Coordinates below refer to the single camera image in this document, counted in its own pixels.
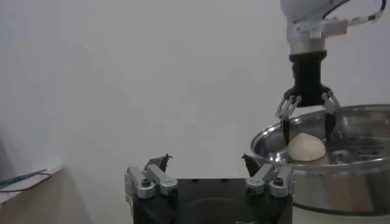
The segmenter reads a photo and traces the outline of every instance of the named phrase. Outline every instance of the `stainless steel pot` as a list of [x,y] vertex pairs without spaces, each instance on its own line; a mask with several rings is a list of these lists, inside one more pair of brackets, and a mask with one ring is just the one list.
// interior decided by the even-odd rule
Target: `stainless steel pot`
[[[291,121],[291,136],[325,138],[324,112]],[[264,163],[293,166],[296,206],[332,214],[390,214],[390,105],[342,108],[327,154],[313,162],[289,159],[279,124],[252,141]]]

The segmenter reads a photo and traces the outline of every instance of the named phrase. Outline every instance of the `steamed bun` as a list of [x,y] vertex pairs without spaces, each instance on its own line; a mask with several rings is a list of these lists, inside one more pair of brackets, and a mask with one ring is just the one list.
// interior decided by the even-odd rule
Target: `steamed bun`
[[326,153],[322,141],[312,135],[300,133],[288,144],[288,155],[296,161],[314,161]]

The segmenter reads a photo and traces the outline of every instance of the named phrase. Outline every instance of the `screw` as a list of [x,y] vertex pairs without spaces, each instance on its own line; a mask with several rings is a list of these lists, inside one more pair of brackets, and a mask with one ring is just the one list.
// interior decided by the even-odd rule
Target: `screw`
[[168,191],[168,196],[169,197],[176,197],[179,191],[176,188],[172,188]]
[[248,194],[248,195],[255,195],[255,194],[256,194],[256,191],[255,191],[254,188],[248,187],[248,188],[246,189],[246,194]]
[[148,179],[143,179],[141,181],[141,186],[142,187],[149,187],[151,184],[152,184],[152,182],[150,180],[148,180]]
[[283,181],[283,179],[281,179],[280,177],[278,177],[278,178],[276,178],[275,179],[275,181],[274,181],[274,184],[276,185],[276,186],[283,186],[284,185],[284,181]]

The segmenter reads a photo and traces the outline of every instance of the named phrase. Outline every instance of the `metal bracket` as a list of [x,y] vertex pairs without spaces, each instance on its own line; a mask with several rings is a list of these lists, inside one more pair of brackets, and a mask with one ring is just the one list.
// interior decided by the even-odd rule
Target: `metal bracket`
[[341,105],[332,91],[323,93],[322,98],[325,101],[323,107],[325,108],[326,113],[335,115],[340,111]]
[[124,179],[127,200],[131,200],[135,195],[141,199],[154,197],[155,184],[146,179],[139,168],[129,167]]
[[287,120],[297,108],[298,104],[302,101],[301,96],[290,96],[288,100],[282,99],[276,110],[275,116],[281,120]]
[[278,198],[284,198],[289,193],[292,193],[294,191],[292,174],[293,169],[291,167],[282,167],[276,179],[269,183],[270,194]]
[[165,196],[177,194],[177,180],[167,176],[155,164],[146,166],[146,177],[159,185],[161,194]]
[[264,193],[264,186],[267,182],[268,176],[274,171],[271,164],[264,164],[260,170],[252,177],[245,180],[245,188],[247,194],[261,195]]

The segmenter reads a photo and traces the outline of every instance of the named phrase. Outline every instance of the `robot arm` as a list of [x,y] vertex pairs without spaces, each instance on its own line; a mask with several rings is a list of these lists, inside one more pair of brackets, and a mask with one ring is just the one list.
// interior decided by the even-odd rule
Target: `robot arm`
[[321,84],[321,61],[326,57],[325,39],[344,35],[349,26],[378,20],[386,0],[376,13],[353,19],[327,19],[332,11],[351,0],[280,0],[287,17],[289,59],[293,63],[294,86],[284,94],[277,108],[286,144],[289,143],[289,117],[297,107],[322,105],[325,108],[325,133],[330,139],[340,104],[333,91]]
[[346,34],[348,26],[378,20],[386,7],[386,0],[376,13],[353,19],[327,19],[326,16],[351,0],[280,0],[287,17],[287,39],[291,54],[323,51],[327,37]]

